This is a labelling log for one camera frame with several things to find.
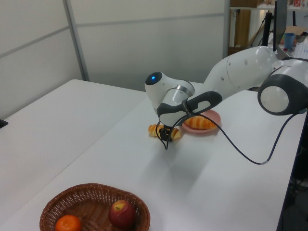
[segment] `wicker basket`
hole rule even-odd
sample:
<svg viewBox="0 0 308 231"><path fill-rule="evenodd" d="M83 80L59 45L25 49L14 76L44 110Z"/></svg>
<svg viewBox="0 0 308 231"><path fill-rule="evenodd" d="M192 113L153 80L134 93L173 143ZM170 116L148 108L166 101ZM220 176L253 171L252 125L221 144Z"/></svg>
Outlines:
<svg viewBox="0 0 308 231"><path fill-rule="evenodd" d="M41 214L39 228L54 231L57 220L70 214L80 219L82 231L118 231L108 219L110 206L118 200L131 202L136 209L136 222L130 231L149 230L150 213L139 197L96 183L77 185L54 197Z"/></svg>

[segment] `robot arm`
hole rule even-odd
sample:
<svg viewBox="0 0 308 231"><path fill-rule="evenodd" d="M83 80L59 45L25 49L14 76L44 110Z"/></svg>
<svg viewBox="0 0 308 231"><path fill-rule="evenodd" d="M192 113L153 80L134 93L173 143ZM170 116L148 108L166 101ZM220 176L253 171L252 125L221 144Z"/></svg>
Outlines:
<svg viewBox="0 0 308 231"><path fill-rule="evenodd" d="M261 83L258 101L268 113L296 114L307 108L308 62L280 61L270 48L263 46L221 60L196 94L190 83L160 72L148 76L145 89L159 120L172 128Z"/></svg>

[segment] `croissant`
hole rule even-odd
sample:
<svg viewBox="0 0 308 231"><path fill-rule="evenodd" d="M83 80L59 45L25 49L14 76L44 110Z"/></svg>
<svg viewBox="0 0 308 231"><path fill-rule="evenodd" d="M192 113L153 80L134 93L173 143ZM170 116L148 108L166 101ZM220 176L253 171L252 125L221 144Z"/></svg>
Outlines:
<svg viewBox="0 0 308 231"><path fill-rule="evenodd" d="M214 123L199 115L185 120L184 124L191 128L197 128L200 130L216 128L216 125Z"/></svg>
<svg viewBox="0 0 308 231"><path fill-rule="evenodd" d="M158 125L157 133L158 133L159 137L160 137L159 130L162 129L163 127L164 127L164 125L162 125L162 124ZM150 136L157 137L157 135L156 135L156 124L150 125L148 130L149 130ZM173 128L173 130L171 132L172 140L174 141L174 140L179 139L181 137L182 137L181 131L177 128Z"/></svg>

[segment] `pink plate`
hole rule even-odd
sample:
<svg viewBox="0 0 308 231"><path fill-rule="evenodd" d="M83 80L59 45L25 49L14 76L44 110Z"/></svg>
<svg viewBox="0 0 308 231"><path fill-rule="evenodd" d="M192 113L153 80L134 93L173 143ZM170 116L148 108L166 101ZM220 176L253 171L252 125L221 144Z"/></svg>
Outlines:
<svg viewBox="0 0 308 231"><path fill-rule="evenodd" d="M218 125L220 125L221 123L221 118L220 118L220 115L213 111L213 110L208 110L206 112L203 112L201 113L202 115L212 119L215 123L217 123ZM200 129L195 129L195 128L191 128L189 126L187 126L186 124L182 124L182 128L188 132L192 132L192 133L208 133L208 132L211 132L211 131L214 131L216 129L218 129L217 127L216 128L213 128L213 129L206 129L206 130L200 130Z"/></svg>

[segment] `apple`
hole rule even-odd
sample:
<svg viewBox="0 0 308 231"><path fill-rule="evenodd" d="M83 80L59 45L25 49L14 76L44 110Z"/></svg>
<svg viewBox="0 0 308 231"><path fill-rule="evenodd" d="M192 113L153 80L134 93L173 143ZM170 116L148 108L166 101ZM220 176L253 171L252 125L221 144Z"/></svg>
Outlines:
<svg viewBox="0 0 308 231"><path fill-rule="evenodd" d="M121 230L127 230L135 222L136 210L130 202L119 200L111 205L108 217L113 226Z"/></svg>

